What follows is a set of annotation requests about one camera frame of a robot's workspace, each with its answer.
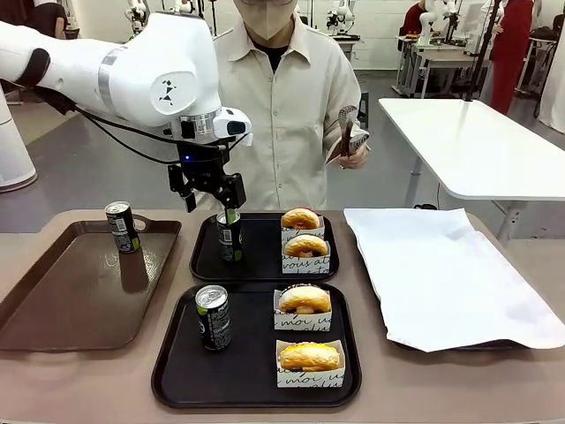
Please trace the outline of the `person's left hand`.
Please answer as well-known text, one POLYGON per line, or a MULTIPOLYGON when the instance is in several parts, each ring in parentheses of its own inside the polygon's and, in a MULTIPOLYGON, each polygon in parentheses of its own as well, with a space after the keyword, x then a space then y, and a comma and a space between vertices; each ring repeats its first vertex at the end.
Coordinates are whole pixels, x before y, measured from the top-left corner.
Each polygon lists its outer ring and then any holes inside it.
POLYGON ((364 167, 369 153, 370 148, 366 144, 363 144, 354 154, 340 156, 338 162, 344 170, 358 170, 364 167))

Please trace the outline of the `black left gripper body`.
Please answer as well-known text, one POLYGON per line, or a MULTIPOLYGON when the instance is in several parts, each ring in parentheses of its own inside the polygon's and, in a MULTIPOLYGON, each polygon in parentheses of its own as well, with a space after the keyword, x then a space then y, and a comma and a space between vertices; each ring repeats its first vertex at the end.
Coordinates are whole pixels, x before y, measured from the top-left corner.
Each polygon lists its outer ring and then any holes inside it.
POLYGON ((181 193, 193 190, 220 193, 229 185, 230 178, 223 168, 230 158, 229 142, 230 139, 219 139, 208 144, 189 141, 177 143, 181 193))

